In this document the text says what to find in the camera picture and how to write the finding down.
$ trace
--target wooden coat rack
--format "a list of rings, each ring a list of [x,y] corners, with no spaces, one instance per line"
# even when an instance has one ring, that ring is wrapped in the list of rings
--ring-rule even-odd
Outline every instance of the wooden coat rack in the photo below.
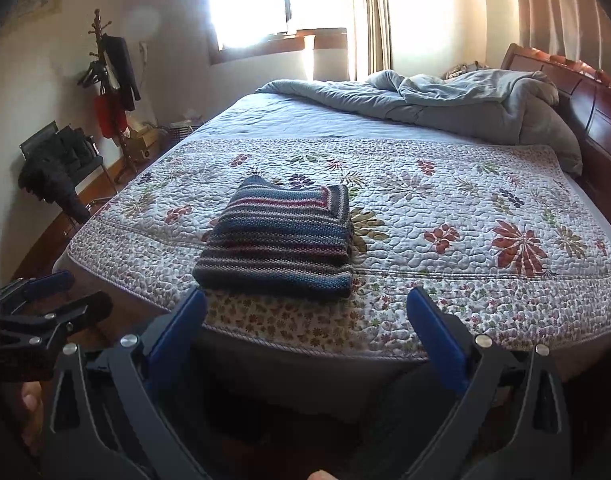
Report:
[[[92,22],[92,30],[88,31],[88,34],[94,34],[94,37],[97,42],[97,52],[90,52],[91,56],[94,56],[99,59],[105,66],[108,73],[110,73],[110,68],[107,66],[105,61],[105,56],[103,52],[103,42],[102,42],[102,31],[104,28],[108,27],[108,25],[112,24],[112,21],[109,21],[102,27],[102,20],[100,17],[100,10],[94,9],[94,20]],[[101,94],[112,94],[114,93],[114,89],[106,82],[101,81]],[[115,135],[119,141],[119,146],[121,147],[121,153],[123,155],[124,165],[119,171],[119,174],[115,177],[114,181],[118,184],[119,180],[123,176],[126,171],[131,171],[134,175],[138,173],[137,167],[135,166],[134,161],[130,156],[130,152],[128,151],[128,146],[126,145],[126,140],[123,136],[123,132],[120,131],[119,125],[117,124],[117,119],[115,114],[110,114],[112,125],[114,127]]]

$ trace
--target wooden headboard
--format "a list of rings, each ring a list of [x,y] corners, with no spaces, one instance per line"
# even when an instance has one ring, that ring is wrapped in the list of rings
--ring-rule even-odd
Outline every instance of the wooden headboard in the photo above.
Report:
[[[583,175],[579,185],[611,223],[611,79],[580,61],[511,44],[504,70],[540,70],[559,89],[555,108],[579,139]]]

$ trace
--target striped sweater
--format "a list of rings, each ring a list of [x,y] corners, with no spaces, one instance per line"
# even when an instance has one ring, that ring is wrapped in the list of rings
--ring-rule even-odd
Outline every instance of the striped sweater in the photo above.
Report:
[[[290,190],[251,176],[219,217],[193,275],[204,288],[348,297],[348,213],[345,186]]]

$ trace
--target beige curtain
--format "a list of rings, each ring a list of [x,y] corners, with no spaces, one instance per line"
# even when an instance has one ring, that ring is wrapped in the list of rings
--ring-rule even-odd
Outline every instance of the beige curtain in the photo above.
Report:
[[[348,28],[349,76],[364,79],[392,68],[392,40],[388,0],[352,0]]]
[[[522,46],[581,60],[611,76],[611,22],[597,0],[519,0]]]

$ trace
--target wooden window sill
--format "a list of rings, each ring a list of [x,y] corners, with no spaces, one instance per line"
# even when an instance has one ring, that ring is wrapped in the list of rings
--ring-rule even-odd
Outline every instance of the wooden window sill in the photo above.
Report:
[[[227,47],[219,50],[216,41],[213,40],[210,47],[210,64],[280,54],[281,52],[300,52],[306,49],[306,37],[308,36],[314,36],[313,48],[315,50],[327,48],[347,50],[348,48],[348,34],[344,28],[298,30],[296,34],[273,36],[268,40],[241,48]]]

